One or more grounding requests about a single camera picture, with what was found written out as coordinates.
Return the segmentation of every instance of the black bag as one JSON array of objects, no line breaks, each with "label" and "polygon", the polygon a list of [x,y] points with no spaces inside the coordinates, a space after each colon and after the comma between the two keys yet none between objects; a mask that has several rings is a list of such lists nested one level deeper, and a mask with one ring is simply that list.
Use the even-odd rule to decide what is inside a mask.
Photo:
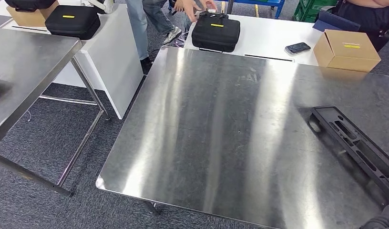
[{"label": "black bag", "polygon": [[203,49],[233,52],[238,43],[241,24],[228,15],[201,12],[192,32],[192,43]]},{"label": "black bag", "polygon": [[88,6],[58,6],[46,20],[53,35],[89,40],[101,25],[97,10]]},{"label": "black bag", "polygon": [[18,12],[35,12],[49,8],[56,0],[5,0],[6,3]]}]

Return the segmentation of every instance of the carpet floor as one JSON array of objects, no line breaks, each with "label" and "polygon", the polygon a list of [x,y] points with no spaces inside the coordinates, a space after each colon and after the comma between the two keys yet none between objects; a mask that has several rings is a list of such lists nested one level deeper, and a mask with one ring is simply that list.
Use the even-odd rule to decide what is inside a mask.
[{"label": "carpet floor", "polygon": [[[291,19],[297,0],[287,0],[282,19]],[[183,14],[171,16],[183,28]],[[253,5],[235,4],[234,14],[255,16]],[[261,17],[272,18],[270,7],[259,7]],[[149,50],[159,49],[160,37],[153,25],[148,27]],[[373,70],[389,75],[389,44],[380,52],[382,62]],[[47,95],[90,99],[86,89],[52,84]],[[99,97],[113,117],[106,95]],[[0,142],[0,155],[48,178],[59,179],[82,140],[97,108],[39,99]],[[256,229],[254,225],[209,216],[170,206],[158,206],[152,215],[136,199],[103,192],[95,180],[109,154],[124,120],[101,119],[77,160],[65,187],[72,198],[61,197],[0,167],[0,229]]]}]

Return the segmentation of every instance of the brown cardboard box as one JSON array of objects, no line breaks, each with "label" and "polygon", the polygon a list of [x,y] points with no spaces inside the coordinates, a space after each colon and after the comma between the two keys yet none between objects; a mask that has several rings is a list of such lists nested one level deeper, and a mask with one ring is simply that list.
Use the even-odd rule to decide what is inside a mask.
[{"label": "brown cardboard box", "polygon": [[367,73],[381,61],[363,32],[325,30],[314,54],[319,66]]},{"label": "brown cardboard box", "polygon": [[10,6],[6,10],[19,26],[46,27],[44,22],[58,5],[58,1],[55,1],[49,8],[35,12],[17,12]]}]

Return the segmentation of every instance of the white table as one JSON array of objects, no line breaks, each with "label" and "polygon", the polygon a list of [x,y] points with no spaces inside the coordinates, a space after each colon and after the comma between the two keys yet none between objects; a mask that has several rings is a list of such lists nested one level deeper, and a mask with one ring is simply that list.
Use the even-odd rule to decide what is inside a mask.
[{"label": "white table", "polygon": [[[251,55],[265,58],[291,60],[300,64],[318,66],[312,49],[320,38],[322,32],[312,28],[312,23],[285,21],[267,18],[254,18],[239,15],[229,15],[230,19],[241,22],[241,33],[238,44],[233,52],[225,52],[232,55]],[[192,44],[192,31],[184,47],[198,50]],[[288,45],[305,42],[311,47],[311,51],[290,56],[285,52]]]},{"label": "white table", "polygon": [[[61,5],[80,5],[80,0],[59,0]],[[10,16],[5,1],[0,1],[0,15]],[[93,88],[106,92],[119,119],[122,119],[143,78],[133,31],[125,4],[116,5],[114,13],[101,15],[101,26],[75,55]],[[11,21],[3,29],[50,34],[45,27],[15,28]],[[85,87],[76,70],[68,63],[54,83]]]}]

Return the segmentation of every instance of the smartphone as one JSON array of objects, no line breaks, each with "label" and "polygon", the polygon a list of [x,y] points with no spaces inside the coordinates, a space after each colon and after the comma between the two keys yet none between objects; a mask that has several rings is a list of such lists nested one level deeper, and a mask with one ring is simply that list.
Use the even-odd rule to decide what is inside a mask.
[{"label": "smartphone", "polygon": [[310,49],[311,49],[311,47],[309,47],[304,42],[292,44],[292,45],[286,46],[286,48],[285,48],[286,52],[288,52],[291,55],[299,54],[301,52],[306,52]]}]

